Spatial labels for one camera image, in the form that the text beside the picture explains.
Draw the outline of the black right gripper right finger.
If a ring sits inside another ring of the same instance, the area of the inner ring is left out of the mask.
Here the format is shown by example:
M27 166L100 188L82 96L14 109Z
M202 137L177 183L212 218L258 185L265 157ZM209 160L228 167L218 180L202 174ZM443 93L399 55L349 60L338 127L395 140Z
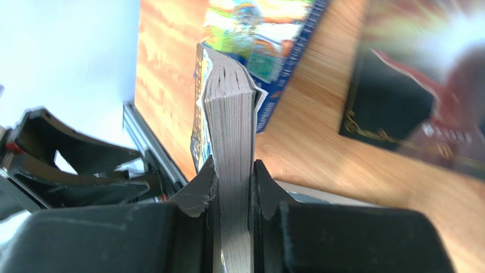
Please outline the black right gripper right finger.
M280 207L280 203L297 204L267 170L264 162L255 160L252 173L252 205L259 218L271 219Z

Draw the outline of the black 169-storey treehouse book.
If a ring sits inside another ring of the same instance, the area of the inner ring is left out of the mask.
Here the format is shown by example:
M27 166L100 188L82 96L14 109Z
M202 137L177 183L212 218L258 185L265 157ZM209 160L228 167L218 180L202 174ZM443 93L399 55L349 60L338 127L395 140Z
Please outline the black 169-storey treehouse book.
M191 154L200 170L212 158L219 194L224 272L250 272L249 186L258 111L267 92L228 55L198 44Z

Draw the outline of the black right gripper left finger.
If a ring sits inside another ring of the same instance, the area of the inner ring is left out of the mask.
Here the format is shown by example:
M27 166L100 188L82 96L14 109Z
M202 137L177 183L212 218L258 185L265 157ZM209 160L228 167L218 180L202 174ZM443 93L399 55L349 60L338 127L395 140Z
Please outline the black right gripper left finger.
M199 217L217 195L217 174L210 155L198 174L166 204L176 205L190 217Z

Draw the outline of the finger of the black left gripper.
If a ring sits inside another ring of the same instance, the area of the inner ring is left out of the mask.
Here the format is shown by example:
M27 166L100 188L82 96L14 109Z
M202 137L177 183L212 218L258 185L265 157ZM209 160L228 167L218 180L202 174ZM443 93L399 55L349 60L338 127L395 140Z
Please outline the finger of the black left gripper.
M25 208L73 208L128 204L143 199L151 185L144 180L75 175L58 168L7 170L12 195Z
M29 154L51 167L59 152L79 175L112 171L141 157L138 150L76 131L43 107L24 113L14 130L13 151Z

